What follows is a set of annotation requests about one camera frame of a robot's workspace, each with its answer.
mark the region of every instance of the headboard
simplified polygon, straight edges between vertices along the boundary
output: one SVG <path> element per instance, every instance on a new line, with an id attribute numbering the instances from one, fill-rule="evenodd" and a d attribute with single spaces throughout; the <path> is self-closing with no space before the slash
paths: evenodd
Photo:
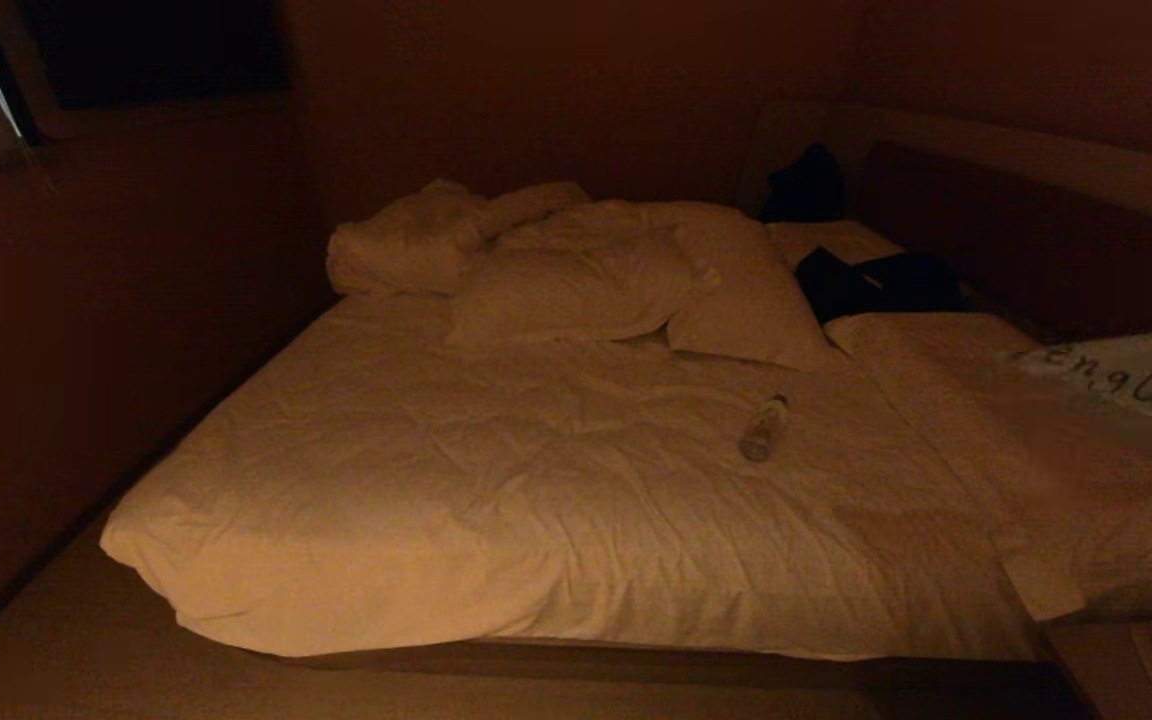
<path id="1" fill-rule="evenodd" d="M 940 256 L 1048 340 L 1152 331 L 1152 217 L 884 141 L 858 190 L 862 222 Z"/>

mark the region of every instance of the brown wall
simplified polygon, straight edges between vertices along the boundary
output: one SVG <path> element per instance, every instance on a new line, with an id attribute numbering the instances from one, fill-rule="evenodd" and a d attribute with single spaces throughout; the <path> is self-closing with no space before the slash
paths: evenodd
<path id="1" fill-rule="evenodd" d="M 0 589 L 328 297 L 288 109 L 127 127 L 0 170 Z"/>
<path id="2" fill-rule="evenodd" d="M 851 100 L 1152 152 L 1152 0 L 874 0 Z"/>
<path id="3" fill-rule="evenodd" d="M 332 222 L 434 177 L 732 200 L 759 104 L 838 99 L 859 0 L 288 3 Z"/>

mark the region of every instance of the dark bag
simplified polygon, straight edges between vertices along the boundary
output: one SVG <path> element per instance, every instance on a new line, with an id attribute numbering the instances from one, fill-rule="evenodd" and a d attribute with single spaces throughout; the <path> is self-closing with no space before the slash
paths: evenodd
<path id="1" fill-rule="evenodd" d="M 842 168 L 819 142 L 790 167 L 767 177 L 772 194 L 758 215 L 764 223 L 824 223 L 847 213 Z"/>

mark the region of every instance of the bed sheet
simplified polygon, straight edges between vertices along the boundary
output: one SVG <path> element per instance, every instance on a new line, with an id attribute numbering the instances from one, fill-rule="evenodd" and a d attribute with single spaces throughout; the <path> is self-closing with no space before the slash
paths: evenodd
<path id="1" fill-rule="evenodd" d="M 978 505 L 852 364 L 444 344 L 347 297 L 123 498 L 101 545 L 180 624 L 275 655 L 470 638 L 1024 660 Z M 737 441 L 790 401 L 772 460 Z"/>

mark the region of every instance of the bedside table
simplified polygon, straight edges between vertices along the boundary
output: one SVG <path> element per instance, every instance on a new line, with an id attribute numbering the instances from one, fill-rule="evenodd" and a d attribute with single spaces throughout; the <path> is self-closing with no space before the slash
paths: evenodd
<path id="1" fill-rule="evenodd" d="M 1152 720 L 1152 680 L 1137 634 L 1152 651 L 1152 620 L 1043 629 L 1064 674 L 1105 720 Z"/>

